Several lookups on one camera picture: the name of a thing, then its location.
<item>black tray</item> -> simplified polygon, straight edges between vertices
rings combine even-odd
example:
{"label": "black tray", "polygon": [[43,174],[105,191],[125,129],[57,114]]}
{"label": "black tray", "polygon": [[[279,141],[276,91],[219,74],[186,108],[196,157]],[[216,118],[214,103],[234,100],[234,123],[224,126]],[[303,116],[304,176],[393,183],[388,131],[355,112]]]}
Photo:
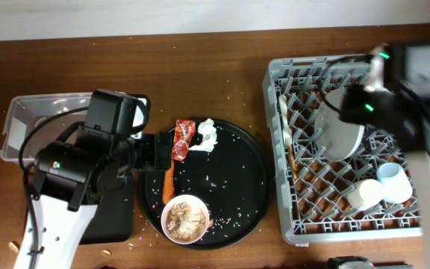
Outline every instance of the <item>black tray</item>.
{"label": "black tray", "polygon": [[[245,238],[266,214],[272,193],[271,166],[260,145],[235,124],[214,122],[218,141],[215,149],[210,154],[189,151],[183,162],[175,162],[175,195],[200,198],[207,204],[210,219],[217,223],[201,240],[184,245],[197,250],[227,247]],[[174,129],[170,132],[173,138]],[[191,146],[201,141],[202,136],[196,133]],[[164,172],[143,173],[138,185],[143,210],[162,235],[163,178]]]}

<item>red wrapper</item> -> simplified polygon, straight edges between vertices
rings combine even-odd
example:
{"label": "red wrapper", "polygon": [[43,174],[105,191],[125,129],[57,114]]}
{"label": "red wrapper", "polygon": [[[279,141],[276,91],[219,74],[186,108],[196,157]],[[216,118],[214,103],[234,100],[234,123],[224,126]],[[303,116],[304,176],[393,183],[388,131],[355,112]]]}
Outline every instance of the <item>red wrapper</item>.
{"label": "red wrapper", "polygon": [[187,157],[188,146],[195,134],[195,122],[192,120],[177,120],[175,137],[173,139],[172,159],[183,161]]}

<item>fork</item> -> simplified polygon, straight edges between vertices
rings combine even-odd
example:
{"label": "fork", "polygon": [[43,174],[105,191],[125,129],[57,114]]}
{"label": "fork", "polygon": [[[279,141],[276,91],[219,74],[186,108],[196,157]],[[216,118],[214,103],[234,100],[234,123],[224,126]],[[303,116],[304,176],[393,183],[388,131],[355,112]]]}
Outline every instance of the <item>fork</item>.
{"label": "fork", "polygon": [[280,104],[280,111],[281,111],[281,119],[283,120],[283,145],[285,147],[291,147],[291,130],[288,126],[288,119],[287,119],[287,97],[285,95],[280,95],[278,97],[278,102]]}

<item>white wall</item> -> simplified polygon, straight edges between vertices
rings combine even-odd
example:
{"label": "white wall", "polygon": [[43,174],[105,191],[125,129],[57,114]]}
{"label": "white wall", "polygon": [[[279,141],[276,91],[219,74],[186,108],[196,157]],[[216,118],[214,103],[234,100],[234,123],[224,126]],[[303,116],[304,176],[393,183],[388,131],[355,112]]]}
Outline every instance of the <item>white wall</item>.
{"label": "white wall", "polygon": [[430,22],[430,0],[0,0],[0,40]]}

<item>dish rack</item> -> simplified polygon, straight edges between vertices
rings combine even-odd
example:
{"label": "dish rack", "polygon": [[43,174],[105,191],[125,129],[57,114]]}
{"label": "dish rack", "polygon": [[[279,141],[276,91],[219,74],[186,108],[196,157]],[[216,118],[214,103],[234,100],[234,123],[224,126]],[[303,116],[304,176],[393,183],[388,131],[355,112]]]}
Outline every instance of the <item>dish rack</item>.
{"label": "dish rack", "polygon": [[[360,146],[342,161],[328,161],[323,158],[325,149],[317,148],[316,139],[322,131],[314,130],[321,103],[318,81],[327,65],[340,57],[273,60],[264,77],[264,102],[272,135],[283,239],[289,244],[306,245],[420,236],[415,187],[403,154],[388,133],[367,126]],[[363,84],[369,71],[367,63],[342,61],[333,65],[323,78],[323,89],[328,93],[353,83]],[[293,155],[297,163],[295,171],[287,165],[289,151],[283,146],[280,94],[288,100],[288,124],[293,132]],[[403,204],[381,201],[366,211],[352,208],[346,200],[346,195],[354,190],[352,183],[375,179],[378,166],[392,161],[405,169],[413,185],[413,196]]]}

